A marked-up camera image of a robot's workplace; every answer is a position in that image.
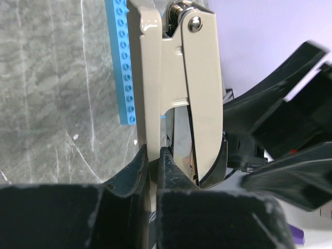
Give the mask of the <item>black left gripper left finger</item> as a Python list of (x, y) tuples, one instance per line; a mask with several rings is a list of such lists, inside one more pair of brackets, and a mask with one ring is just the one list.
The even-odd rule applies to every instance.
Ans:
[(1, 248), (148, 248), (147, 149), (102, 184), (1, 186)]

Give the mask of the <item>beige metal stapler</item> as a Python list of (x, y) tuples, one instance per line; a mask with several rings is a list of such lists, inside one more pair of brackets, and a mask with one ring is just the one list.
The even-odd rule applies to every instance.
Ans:
[(218, 184), (227, 154), (216, 14), (192, 1), (169, 1), (164, 13), (148, 1), (127, 1), (127, 8), (139, 145), (158, 160), (161, 117), (188, 106), (198, 184)]

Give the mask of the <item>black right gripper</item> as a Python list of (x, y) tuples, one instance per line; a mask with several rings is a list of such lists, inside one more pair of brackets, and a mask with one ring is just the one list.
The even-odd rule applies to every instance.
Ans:
[[(326, 54), (312, 41), (302, 43), (270, 75), (223, 107), (225, 132), (253, 136), (278, 159), (244, 176), (241, 187), (269, 192), (308, 212), (331, 201), (331, 64), (322, 64), (291, 100), (283, 98)], [(299, 152), (283, 157), (294, 151)]]

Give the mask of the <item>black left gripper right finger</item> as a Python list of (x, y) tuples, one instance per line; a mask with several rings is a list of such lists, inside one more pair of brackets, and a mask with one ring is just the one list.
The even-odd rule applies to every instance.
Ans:
[(199, 189), (166, 147), (158, 171), (157, 248), (294, 248), (282, 208), (271, 196)]

